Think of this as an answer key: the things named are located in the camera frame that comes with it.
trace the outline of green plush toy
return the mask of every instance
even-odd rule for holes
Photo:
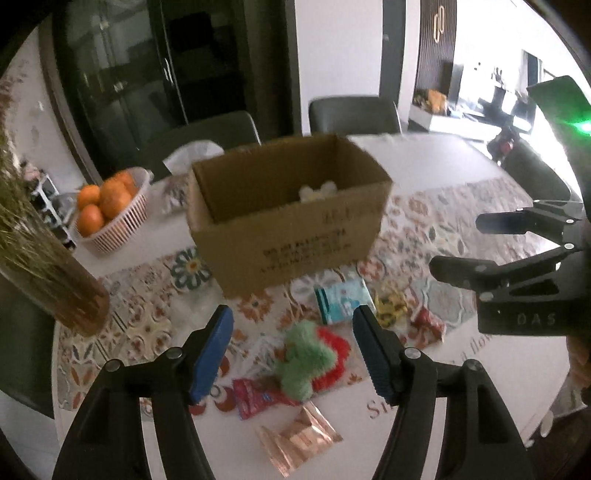
[[[281,389],[289,398],[309,400],[313,382],[332,371],[339,354],[319,336],[319,327],[308,320],[294,325],[285,337],[285,358],[275,364]]]

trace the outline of blue snack package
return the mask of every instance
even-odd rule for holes
[[[326,288],[315,288],[322,323],[347,322],[353,319],[353,311],[367,305],[375,312],[374,302],[363,278],[348,280]]]

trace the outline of green light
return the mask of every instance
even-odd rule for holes
[[[591,137],[591,120],[585,120],[584,122],[573,124],[573,127],[575,127],[582,134],[589,135]]]

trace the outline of white wall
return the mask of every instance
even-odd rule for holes
[[[512,66],[525,50],[553,75],[570,75],[591,98],[589,84],[560,37],[524,0],[457,0],[457,8],[457,63],[483,59],[487,65]]]
[[[15,79],[14,103],[7,112],[6,128],[19,160],[27,159],[51,176],[60,192],[72,192],[85,183],[61,134],[43,80],[35,29],[5,73]]]
[[[417,80],[418,44],[421,30],[421,0],[407,0],[406,26],[404,30],[404,58],[398,97],[398,116],[408,123],[413,104],[414,86]]]
[[[382,0],[295,0],[295,14],[306,135],[312,99],[379,93]]]

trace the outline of dining chair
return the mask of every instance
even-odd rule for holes
[[[337,135],[399,134],[393,101],[379,96],[335,96],[310,102],[310,131]]]
[[[0,390],[53,418],[54,319],[0,275]]]
[[[170,172],[162,161],[176,149],[197,140],[211,140],[224,150],[261,143],[248,112],[224,113],[157,135],[139,152],[137,164],[150,169],[155,181],[163,179]]]
[[[524,140],[515,143],[501,162],[505,170],[533,200],[580,202],[578,195]]]

